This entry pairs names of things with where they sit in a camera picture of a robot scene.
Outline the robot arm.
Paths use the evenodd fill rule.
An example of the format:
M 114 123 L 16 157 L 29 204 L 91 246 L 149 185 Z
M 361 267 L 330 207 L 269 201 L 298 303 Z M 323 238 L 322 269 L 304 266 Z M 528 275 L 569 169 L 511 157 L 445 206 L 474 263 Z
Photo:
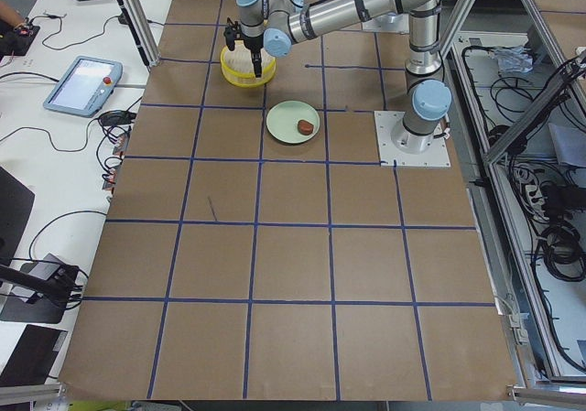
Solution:
M 442 76 L 441 0 L 235 0 L 235 4 L 239 16 L 226 21 L 225 48 L 247 50 L 256 79 L 263 74 L 266 56 L 284 58 L 297 44 L 352 28 L 405 36 L 409 92 Z

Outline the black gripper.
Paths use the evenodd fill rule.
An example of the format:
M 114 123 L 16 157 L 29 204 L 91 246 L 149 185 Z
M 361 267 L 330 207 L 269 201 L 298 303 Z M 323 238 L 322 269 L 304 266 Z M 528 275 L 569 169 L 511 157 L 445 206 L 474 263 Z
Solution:
M 236 42 L 242 41 L 247 49 L 251 49 L 251 61 L 255 77 L 261 78 L 263 68 L 260 49 L 264 46 L 265 22 L 261 21 L 257 25 L 248 26 L 238 21 L 232 21 L 229 17 L 226 19 L 226 22 L 227 24 L 223 33 L 225 46 L 229 50 L 235 50 Z

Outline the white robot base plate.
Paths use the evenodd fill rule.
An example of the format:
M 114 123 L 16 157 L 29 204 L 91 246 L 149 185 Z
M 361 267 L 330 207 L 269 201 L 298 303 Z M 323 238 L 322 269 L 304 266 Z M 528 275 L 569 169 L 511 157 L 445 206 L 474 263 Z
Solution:
M 413 135 L 404 127 L 401 111 L 374 111 L 374 130 L 382 167 L 450 168 L 446 138 L 440 123 L 430 135 Z

